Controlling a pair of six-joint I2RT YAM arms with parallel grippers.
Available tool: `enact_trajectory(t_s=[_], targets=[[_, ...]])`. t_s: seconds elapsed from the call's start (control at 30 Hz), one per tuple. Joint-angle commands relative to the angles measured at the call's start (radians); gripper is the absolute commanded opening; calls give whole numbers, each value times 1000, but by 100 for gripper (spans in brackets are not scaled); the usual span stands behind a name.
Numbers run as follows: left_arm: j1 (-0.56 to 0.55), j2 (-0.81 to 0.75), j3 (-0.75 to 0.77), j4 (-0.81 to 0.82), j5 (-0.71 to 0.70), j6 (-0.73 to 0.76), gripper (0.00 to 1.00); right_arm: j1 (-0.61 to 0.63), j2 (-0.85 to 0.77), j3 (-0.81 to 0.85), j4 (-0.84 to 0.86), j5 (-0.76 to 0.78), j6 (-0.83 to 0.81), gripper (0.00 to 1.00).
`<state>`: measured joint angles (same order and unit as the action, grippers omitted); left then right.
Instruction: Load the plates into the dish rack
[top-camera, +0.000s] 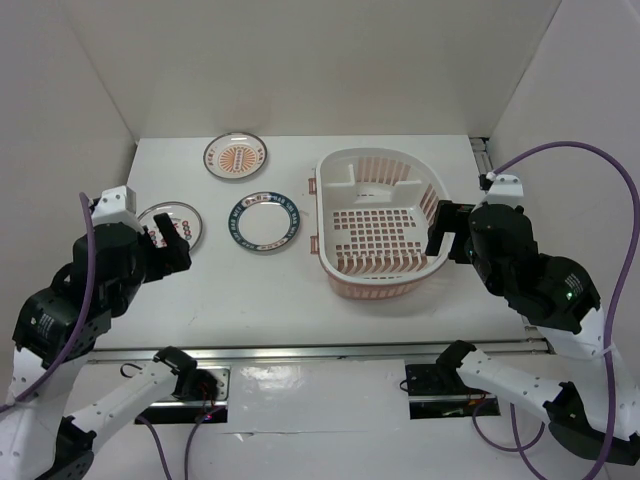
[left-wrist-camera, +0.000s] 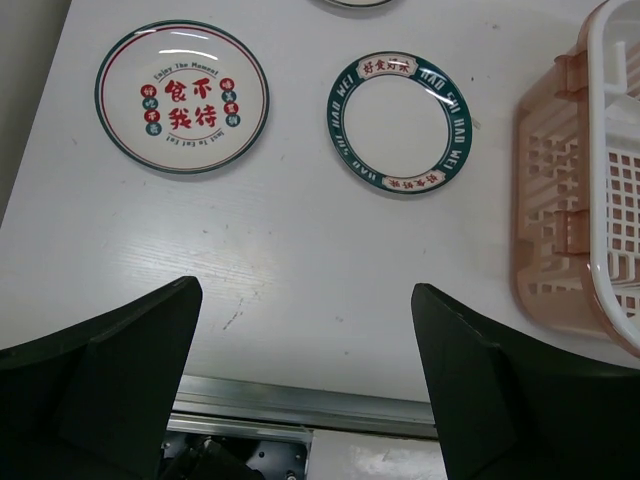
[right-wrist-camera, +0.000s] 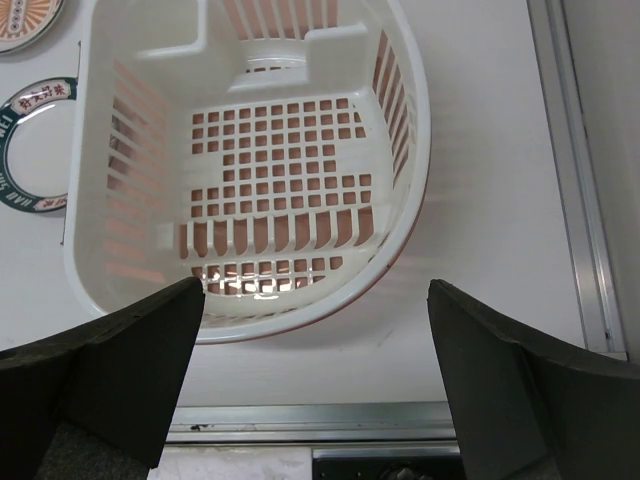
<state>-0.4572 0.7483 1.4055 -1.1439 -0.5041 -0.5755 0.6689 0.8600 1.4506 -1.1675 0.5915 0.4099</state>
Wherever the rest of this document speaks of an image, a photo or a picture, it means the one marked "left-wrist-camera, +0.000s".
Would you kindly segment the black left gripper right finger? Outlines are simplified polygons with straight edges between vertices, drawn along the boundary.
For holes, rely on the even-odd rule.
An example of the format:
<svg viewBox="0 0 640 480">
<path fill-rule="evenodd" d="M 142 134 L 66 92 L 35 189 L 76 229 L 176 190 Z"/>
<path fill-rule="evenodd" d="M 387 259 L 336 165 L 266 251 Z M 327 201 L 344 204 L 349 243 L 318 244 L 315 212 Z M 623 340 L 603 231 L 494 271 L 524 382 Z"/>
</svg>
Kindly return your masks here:
<svg viewBox="0 0 640 480">
<path fill-rule="evenodd" d="M 414 331 L 451 479 L 635 479 L 639 373 L 487 318 L 429 284 Z"/>
</svg>

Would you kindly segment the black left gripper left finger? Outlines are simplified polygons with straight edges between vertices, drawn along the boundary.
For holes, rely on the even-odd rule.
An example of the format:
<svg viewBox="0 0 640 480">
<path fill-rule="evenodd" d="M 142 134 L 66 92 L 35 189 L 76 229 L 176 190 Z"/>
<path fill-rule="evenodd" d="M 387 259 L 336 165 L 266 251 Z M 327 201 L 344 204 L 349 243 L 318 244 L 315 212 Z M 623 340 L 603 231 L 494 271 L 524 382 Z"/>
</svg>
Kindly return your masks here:
<svg viewBox="0 0 640 480">
<path fill-rule="evenodd" d="M 2 350 L 2 478 L 154 478 L 201 304 L 184 276 Z"/>
</svg>

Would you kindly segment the white plate red Chinese characters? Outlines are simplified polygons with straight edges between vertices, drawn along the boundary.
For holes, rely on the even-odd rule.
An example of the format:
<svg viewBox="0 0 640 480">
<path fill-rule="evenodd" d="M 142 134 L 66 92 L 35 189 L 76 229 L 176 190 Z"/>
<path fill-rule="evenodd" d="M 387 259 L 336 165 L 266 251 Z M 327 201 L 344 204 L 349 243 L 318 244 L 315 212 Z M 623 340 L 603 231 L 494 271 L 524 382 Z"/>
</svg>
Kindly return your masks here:
<svg viewBox="0 0 640 480">
<path fill-rule="evenodd" d="M 246 154 L 271 95 L 253 52 L 193 20 L 144 25 L 121 38 L 95 79 L 99 122 L 131 160 L 169 174 L 203 174 Z"/>
</svg>

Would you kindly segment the white plate orange sunburst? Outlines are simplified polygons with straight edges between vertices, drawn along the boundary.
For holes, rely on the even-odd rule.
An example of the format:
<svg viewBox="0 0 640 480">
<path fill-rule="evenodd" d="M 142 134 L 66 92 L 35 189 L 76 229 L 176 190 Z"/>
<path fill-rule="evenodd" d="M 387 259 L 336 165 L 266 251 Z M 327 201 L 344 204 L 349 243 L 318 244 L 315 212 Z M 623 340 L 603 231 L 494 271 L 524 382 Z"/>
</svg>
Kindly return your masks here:
<svg viewBox="0 0 640 480">
<path fill-rule="evenodd" d="M 324 0 L 326 3 L 350 9 L 371 9 L 392 3 L 394 0 Z"/>
</svg>

